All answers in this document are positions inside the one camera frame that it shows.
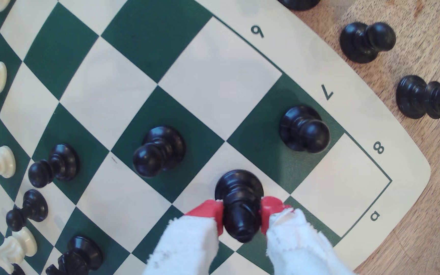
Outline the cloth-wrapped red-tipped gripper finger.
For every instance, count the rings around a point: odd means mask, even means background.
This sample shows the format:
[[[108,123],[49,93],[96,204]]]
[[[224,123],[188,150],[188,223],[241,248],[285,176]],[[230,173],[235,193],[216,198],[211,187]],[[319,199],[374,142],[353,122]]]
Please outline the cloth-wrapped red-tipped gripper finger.
[[[223,201],[208,199],[170,220],[143,274],[209,274],[223,234]]]
[[[354,274],[301,209],[273,196],[260,201],[261,231],[275,274]]]

